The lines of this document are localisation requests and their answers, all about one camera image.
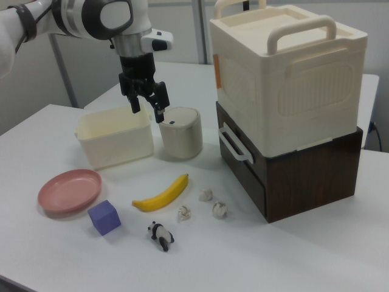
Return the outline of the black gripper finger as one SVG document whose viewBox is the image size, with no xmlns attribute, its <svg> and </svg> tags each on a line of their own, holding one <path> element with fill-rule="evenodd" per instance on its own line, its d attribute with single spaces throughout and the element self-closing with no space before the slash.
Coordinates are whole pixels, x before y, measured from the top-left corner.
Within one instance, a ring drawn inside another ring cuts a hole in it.
<svg viewBox="0 0 389 292">
<path fill-rule="evenodd" d="M 134 80 L 128 78 L 125 74 L 119 74 L 120 90 L 123 96 L 128 99 L 132 112 L 138 113 L 140 111 L 140 103 L 137 98 L 138 94 L 134 87 Z"/>
<path fill-rule="evenodd" d="M 163 122 L 165 108 L 170 105 L 165 83 L 152 83 L 145 98 L 153 107 L 156 122 Z"/>
</svg>

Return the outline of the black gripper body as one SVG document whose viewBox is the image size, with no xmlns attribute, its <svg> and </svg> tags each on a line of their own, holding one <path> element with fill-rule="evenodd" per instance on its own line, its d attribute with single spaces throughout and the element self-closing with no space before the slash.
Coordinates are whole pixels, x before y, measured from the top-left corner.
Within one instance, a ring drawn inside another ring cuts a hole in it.
<svg viewBox="0 0 389 292">
<path fill-rule="evenodd" d="M 152 92 L 156 71 L 153 53 L 136 57 L 120 57 L 119 74 L 121 92 Z"/>
</svg>

